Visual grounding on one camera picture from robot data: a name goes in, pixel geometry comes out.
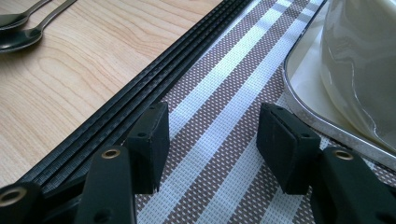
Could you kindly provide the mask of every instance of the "black clamp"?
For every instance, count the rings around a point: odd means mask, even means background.
[[[287,194],[310,198],[317,223],[396,223],[396,190],[363,159],[341,147],[319,149],[320,138],[288,110],[262,104],[257,147]]]
[[[124,146],[95,152],[87,176],[45,195],[35,183],[0,189],[0,223],[136,223],[134,195],[159,190],[169,144],[167,103],[152,105]]]

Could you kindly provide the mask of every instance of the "tray rim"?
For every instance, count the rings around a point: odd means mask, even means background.
[[[309,125],[315,130],[324,133],[326,136],[330,137],[338,141],[339,143],[346,145],[347,147],[352,148],[353,150],[359,152],[363,156],[377,161],[389,169],[396,171],[396,155],[385,149],[381,148],[379,145],[373,143],[372,141],[362,137],[357,136],[354,133],[350,133],[345,130],[338,124],[333,123],[332,121],[323,118],[321,115],[316,113],[314,110],[309,108],[302,99],[298,96],[298,94],[294,91],[291,86],[289,74],[288,74],[288,64],[290,62],[290,58],[293,55],[293,52],[299,47],[299,44],[303,40],[304,35],[309,31],[311,24],[316,20],[317,15],[322,10],[327,10],[327,6],[330,4],[330,1],[324,0],[320,5],[318,11],[312,17],[310,22],[305,26],[305,29],[298,37],[297,41],[294,43],[292,48],[290,49],[288,55],[283,62],[283,82],[285,89],[286,102],[290,108],[290,110],[304,123]]]

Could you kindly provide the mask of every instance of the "black plastic part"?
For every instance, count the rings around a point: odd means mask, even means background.
[[[328,147],[318,168],[323,182],[314,183],[311,199],[317,223],[396,223],[394,196],[359,155]]]
[[[76,224],[136,223],[130,152],[104,147],[93,155]]]
[[[320,137],[288,110],[262,104],[257,148],[284,192],[308,192],[309,168],[320,153],[319,144]]]
[[[44,198],[34,183],[18,183],[0,189],[0,223],[37,223],[44,216]]]
[[[139,116],[199,59],[249,0],[224,0],[33,167],[19,182],[44,193],[85,175],[92,154],[119,145]]]
[[[159,190],[169,152],[168,104],[152,105],[134,125],[125,142],[133,154],[134,193]]]
[[[82,193],[85,185],[85,177],[74,179],[57,189],[44,195],[47,210],[56,209],[59,204],[67,203]]]
[[[48,211],[42,224],[70,224],[74,223],[81,195],[59,204],[55,209]]]
[[[390,193],[393,195],[393,198],[396,200],[396,188],[391,187],[387,184],[385,184],[385,187],[390,191]]]

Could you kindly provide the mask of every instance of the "foil tray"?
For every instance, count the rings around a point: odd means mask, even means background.
[[[325,91],[319,75],[319,48],[328,7],[329,2],[322,4],[283,63],[288,106],[312,128],[396,171],[396,153],[358,133],[337,111]]]

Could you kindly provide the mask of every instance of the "brass grommet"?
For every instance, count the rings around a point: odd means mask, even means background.
[[[103,159],[113,159],[118,157],[121,154],[121,152],[118,149],[111,148],[104,153],[102,153],[102,158]]]
[[[353,156],[352,154],[350,154],[349,152],[346,152],[344,150],[335,150],[332,152],[334,154],[334,156],[336,156],[337,158],[344,160],[344,161],[352,161],[353,160]]]
[[[9,189],[0,195],[0,207],[6,207],[17,203],[27,193],[27,190],[23,187],[16,187]]]

